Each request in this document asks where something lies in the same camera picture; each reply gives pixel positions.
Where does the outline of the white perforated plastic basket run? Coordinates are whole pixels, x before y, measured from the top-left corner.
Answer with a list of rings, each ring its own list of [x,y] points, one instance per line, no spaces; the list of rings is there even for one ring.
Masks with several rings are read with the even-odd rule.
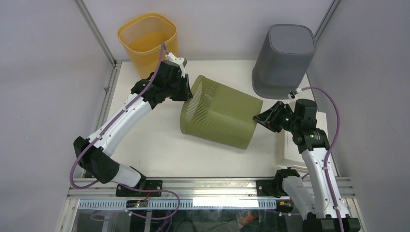
[[[281,169],[291,167],[300,173],[307,173],[306,164],[299,154],[297,145],[293,142],[292,134],[282,130],[277,139],[276,165]]]

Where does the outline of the grey mesh waste bin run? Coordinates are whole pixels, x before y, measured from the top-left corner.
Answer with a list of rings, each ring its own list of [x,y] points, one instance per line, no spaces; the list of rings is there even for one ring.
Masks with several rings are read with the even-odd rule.
[[[270,26],[251,73],[254,92],[266,99],[286,99],[299,87],[315,51],[315,38],[308,27]]]

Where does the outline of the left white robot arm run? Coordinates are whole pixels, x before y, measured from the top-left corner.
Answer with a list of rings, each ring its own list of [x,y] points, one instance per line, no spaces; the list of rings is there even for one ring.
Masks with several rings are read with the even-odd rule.
[[[135,124],[166,99],[185,102],[192,99],[185,58],[161,61],[147,79],[132,87],[122,107],[87,138],[77,137],[73,143],[74,167],[80,166],[102,184],[115,182],[127,186],[133,196],[145,192],[146,177],[131,166],[111,159],[115,149]]]

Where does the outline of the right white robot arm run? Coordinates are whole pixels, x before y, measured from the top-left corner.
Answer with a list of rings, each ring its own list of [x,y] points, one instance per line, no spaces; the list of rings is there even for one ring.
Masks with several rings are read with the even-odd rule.
[[[254,116],[272,132],[288,131],[308,170],[313,193],[308,192],[294,169],[277,171],[271,187],[274,196],[288,195],[303,218],[305,232],[358,232],[360,220],[350,216],[338,190],[329,160],[331,146],[326,132],[317,128],[317,104],[309,99],[292,100],[293,106],[276,102]]]

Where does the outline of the green mesh waste bin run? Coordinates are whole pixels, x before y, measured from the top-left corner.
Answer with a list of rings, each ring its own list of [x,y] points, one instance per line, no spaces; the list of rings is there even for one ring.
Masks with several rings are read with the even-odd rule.
[[[263,101],[199,75],[191,88],[193,98],[184,102],[180,130],[216,143],[247,149],[256,128],[254,116]]]

